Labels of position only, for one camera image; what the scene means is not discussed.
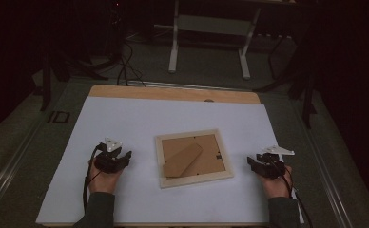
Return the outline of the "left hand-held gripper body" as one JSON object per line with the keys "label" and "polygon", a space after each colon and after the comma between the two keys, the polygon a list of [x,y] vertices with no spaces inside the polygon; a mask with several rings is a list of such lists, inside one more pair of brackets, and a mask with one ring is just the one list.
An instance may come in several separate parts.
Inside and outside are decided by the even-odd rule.
{"label": "left hand-held gripper body", "polygon": [[122,143],[105,137],[104,142],[100,142],[96,146],[99,154],[96,156],[95,167],[102,172],[111,174],[123,170],[126,162],[123,158],[119,158],[122,151]]}

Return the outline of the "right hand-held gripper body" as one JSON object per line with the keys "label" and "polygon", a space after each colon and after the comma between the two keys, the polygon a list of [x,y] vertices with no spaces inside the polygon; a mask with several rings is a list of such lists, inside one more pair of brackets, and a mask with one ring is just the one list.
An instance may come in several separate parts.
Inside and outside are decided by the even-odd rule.
{"label": "right hand-held gripper body", "polygon": [[262,153],[257,155],[259,164],[256,172],[265,178],[276,179],[285,173],[285,166],[280,160],[280,155],[294,154],[293,150],[288,150],[278,145],[263,148]]}

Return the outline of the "wooden picture frame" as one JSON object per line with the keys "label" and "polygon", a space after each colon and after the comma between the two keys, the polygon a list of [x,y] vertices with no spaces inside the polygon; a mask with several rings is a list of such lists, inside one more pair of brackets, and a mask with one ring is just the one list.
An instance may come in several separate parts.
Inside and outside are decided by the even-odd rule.
{"label": "wooden picture frame", "polygon": [[155,137],[161,188],[234,177],[218,129]]}

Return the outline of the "person's left hand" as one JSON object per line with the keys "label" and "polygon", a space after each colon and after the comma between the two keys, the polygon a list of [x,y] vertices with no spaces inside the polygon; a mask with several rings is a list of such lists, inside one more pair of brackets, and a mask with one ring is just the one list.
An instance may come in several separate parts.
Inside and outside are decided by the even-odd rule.
{"label": "person's left hand", "polygon": [[97,169],[94,165],[95,160],[91,163],[89,172],[89,184],[88,190],[90,193],[102,192],[114,194],[117,186],[117,182],[123,171],[120,170],[117,173],[104,173]]}

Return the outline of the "person's right hand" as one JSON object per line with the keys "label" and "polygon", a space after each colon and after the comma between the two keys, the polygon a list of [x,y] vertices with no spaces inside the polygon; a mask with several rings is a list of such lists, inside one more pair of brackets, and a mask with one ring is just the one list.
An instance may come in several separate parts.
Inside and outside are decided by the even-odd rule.
{"label": "person's right hand", "polygon": [[257,176],[258,180],[262,183],[264,193],[269,199],[291,197],[293,187],[291,177],[292,168],[288,165],[286,165],[285,168],[286,171],[284,176],[274,180]]}

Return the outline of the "white table sheet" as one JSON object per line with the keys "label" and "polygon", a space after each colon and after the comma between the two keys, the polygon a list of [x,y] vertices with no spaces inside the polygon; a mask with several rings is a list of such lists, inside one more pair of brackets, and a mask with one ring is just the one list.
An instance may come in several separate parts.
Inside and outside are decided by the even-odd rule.
{"label": "white table sheet", "polygon": [[[156,137],[208,129],[221,133],[233,178],[161,188]],[[37,223],[73,224],[82,217],[87,162],[106,137],[132,154],[117,186],[116,224],[267,223],[267,200],[246,161],[277,142],[263,105],[99,97],[85,100]]]}

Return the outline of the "dark tripod stand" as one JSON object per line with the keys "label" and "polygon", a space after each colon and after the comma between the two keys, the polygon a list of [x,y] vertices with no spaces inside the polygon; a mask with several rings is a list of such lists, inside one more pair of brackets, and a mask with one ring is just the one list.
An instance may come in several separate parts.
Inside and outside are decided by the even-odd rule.
{"label": "dark tripod stand", "polygon": [[254,91],[267,92],[279,86],[290,84],[287,95],[292,100],[297,100],[302,96],[301,117],[305,126],[308,129],[311,129],[310,115],[316,112],[316,109],[312,104],[316,66],[314,58],[311,55],[310,47],[304,39],[305,34],[305,31],[299,31],[296,28],[288,33],[291,40],[295,43],[296,49],[285,69],[278,75],[275,75],[273,72],[272,55],[276,52],[277,48],[284,40],[284,37],[276,43],[268,56],[270,73],[275,78],[275,82],[254,88]]}
{"label": "dark tripod stand", "polygon": [[96,73],[96,70],[111,67],[117,62],[116,58],[103,62],[98,65],[88,66],[80,63],[78,60],[68,56],[59,47],[53,43],[45,43],[42,45],[42,85],[38,86],[36,91],[42,96],[41,111],[45,111],[51,101],[51,76],[50,73],[54,72],[55,76],[62,82],[66,82],[69,79],[68,66],[83,72],[86,76],[97,79],[106,80],[107,77],[101,76]]}

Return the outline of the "white metal stand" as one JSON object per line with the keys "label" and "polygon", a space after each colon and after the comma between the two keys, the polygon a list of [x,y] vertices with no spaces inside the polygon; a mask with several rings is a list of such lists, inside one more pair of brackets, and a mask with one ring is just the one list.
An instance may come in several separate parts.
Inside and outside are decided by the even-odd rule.
{"label": "white metal stand", "polygon": [[175,73],[178,62],[178,35],[180,30],[207,32],[225,35],[238,35],[245,38],[244,45],[238,49],[238,56],[241,65],[243,78],[251,79],[251,73],[246,58],[249,45],[251,43],[254,31],[257,26],[258,19],[261,14],[261,8],[256,8],[252,12],[250,21],[224,19],[206,16],[196,16],[180,14],[180,0],[174,1],[174,16],[173,16],[173,40],[170,52],[168,72]]}

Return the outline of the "metal floor rail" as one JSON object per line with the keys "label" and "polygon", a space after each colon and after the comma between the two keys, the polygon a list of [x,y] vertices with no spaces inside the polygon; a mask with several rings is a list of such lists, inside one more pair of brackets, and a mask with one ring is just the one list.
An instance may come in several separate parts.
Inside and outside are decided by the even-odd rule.
{"label": "metal floor rail", "polygon": [[302,119],[301,104],[298,101],[291,101],[291,106],[302,127],[302,131],[307,137],[309,145],[313,150],[314,163],[318,167],[320,181],[322,182],[322,186],[324,188],[328,201],[331,205],[332,211],[336,217],[336,221],[339,225],[339,228],[353,228],[351,219],[349,218],[345,210],[344,204],[340,198],[339,191],[335,183],[333,182],[330,172],[326,166],[325,160],[323,159],[319,145],[317,141],[314,139],[314,134],[310,129],[307,128]]}
{"label": "metal floor rail", "polygon": [[41,124],[34,124],[28,131],[27,135],[18,144],[10,160],[0,172],[0,199],[7,191],[10,183],[12,182],[17,170],[19,169],[21,160],[25,157],[26,151],[31,144],[34,135],[41,128]]}

